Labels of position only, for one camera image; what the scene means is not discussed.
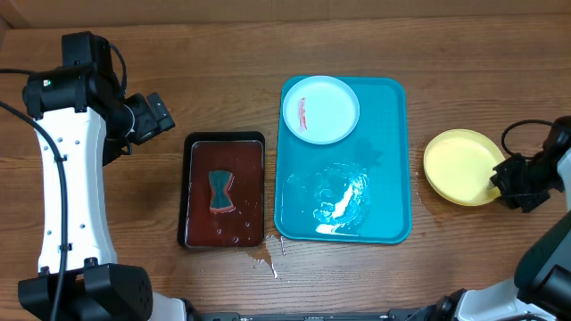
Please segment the yellow plate front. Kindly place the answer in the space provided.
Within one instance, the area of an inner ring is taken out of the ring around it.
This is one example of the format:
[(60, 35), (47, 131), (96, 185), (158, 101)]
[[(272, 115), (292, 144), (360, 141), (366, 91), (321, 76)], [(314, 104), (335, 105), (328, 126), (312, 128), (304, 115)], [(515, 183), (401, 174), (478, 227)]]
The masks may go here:
[(444, 199), (462, 206), (480, 206), (494, 201), (499, 190), (474, 177), (428, 176), (428, 183)]

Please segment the green and orange sponge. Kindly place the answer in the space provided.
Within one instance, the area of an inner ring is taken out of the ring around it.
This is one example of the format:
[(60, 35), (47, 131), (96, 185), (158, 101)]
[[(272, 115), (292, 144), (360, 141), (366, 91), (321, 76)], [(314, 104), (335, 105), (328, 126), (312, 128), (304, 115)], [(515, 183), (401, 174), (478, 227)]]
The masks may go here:
[(235, 209), (235, 205), (230, 197), (234, 178), (234, 174), (226, 170), (209, 172), (209, 184), (211, 187), (210, 211), (212, 213), (227, 213)]

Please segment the yellow plate back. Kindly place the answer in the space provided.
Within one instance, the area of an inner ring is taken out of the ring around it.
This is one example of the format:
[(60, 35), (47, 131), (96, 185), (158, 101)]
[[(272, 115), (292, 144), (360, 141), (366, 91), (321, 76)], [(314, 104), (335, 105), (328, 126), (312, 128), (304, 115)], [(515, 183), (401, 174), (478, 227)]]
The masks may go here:
[(423, 167), (426, 179), (428, 176), (474, 177), (499, 190), (490, 178), (494, 174), (492, 169), (504, 160), (499, 147), (487, 136), (469, 129), (452, 129), (427, 144)]

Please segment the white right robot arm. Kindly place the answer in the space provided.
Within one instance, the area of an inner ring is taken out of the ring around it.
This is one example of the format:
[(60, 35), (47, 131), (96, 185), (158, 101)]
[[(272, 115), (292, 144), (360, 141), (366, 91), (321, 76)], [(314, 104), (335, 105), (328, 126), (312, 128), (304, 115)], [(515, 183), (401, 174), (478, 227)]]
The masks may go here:
[[(552, 122), (527, 119), (550, 127), (542, 150), (533, 157), (511, 152), (497, 165), (492, 184), (511, 209), (524, 213), (550, 198), (555, 189), (570, 203), (570, 118)], [(545, 233), (519, 261), (513, 278), (483, 290), (464, 291), (451, 309), (451, 320), (568, 320), (570, 318), (570, 214)]]

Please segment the yellow plate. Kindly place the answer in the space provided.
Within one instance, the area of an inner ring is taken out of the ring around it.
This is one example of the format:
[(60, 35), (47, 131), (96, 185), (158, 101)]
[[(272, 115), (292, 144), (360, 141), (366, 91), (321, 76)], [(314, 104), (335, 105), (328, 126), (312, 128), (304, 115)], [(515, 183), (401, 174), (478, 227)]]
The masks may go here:
[(423, 167), (426, 179), (428, 176), (474, 177), (499, 190), (490, 178), (494, 174), (492, 169), (504, 160), (499, 147), (487, 136), (469, 129), (452, 129), (427, 144)]
[(474, 177), (428, 176), (428, 183), (444, 199), (462, 206), (480, 206), (494, 201), (499, 190)]

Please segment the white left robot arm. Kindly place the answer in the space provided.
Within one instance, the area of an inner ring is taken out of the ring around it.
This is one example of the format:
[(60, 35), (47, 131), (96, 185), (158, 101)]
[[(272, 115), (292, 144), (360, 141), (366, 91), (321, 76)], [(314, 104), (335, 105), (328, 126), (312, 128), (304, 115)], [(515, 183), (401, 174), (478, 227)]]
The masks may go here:
[(184, 300), (155, 292), (121, 265), (106, 217), (103, 167), (173, 127), (157, 94), (125, 96), (109, 68), (33, 73), (23, 91), (41, 148), (44, 236), (36, 277), (18, 284), (41, 320), (184, 320)]

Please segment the light blue plate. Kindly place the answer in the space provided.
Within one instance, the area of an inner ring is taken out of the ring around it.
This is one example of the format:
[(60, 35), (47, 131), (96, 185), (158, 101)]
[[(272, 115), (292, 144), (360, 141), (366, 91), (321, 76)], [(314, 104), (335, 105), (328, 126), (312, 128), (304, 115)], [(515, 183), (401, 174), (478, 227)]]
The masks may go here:
[(311, 76), (286, 92), (281, 113), (288, 129), (304, 142), (333, 144), (355, 129), (360, 102), (341, 79)]

